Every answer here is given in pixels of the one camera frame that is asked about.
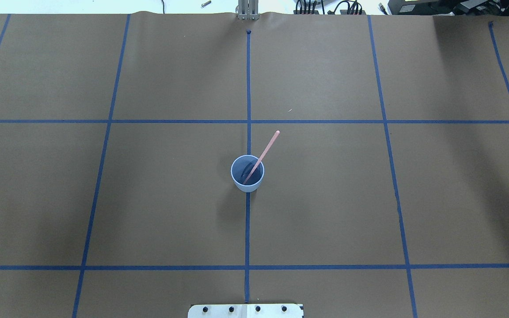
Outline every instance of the straw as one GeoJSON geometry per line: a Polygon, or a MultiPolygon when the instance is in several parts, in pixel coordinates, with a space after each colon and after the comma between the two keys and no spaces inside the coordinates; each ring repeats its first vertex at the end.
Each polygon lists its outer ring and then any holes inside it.
{"type": "Polygon", "coordinates": [[[264,151],[262,152],[262,155],[260,155],[260,157],[258,158],[257,162],[254,164],[254,167],[253,169],[251,170],[251,172],[249,173],[249,175],[247,175],[247,178],[245,179],[245,181],[243,181],[243,185],[246,185],[248,179],[251,177],[251,175],[253,175],[253,173],[255,172],[255,170],[257,169],[258,165],[260,165],[262,159],[264,158],[264,156],[266,155],[266,153],[268,152],[268,149],[270,149],[270,147],[272,147],[272,144],[274,144],[274,141],[277,139],[278,135],[280,135],[280,131],[277,130],[275,133],[274,133],[274,136],[272,136],[272,138],[270,139],[270,141],[268,142],[268,145],[266,145],[266,148],[264,149],[264,151]]]}

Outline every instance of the white plastic cup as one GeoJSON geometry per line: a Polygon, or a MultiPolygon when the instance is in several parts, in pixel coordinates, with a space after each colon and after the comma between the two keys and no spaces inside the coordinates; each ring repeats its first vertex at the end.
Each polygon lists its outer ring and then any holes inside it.
{"type": "Polygon", "coordinates": [[[258,189],[264,178],[264,165],[261,162],[253,175],[248,179],[246,185],[243,185],[247,175],[249,175],[257,160],[258,158],[254,157],[254,155],[241,155],[235,159],[231,165],[231,178],[239,190],[244,193],[251,193],[258,189]]]}

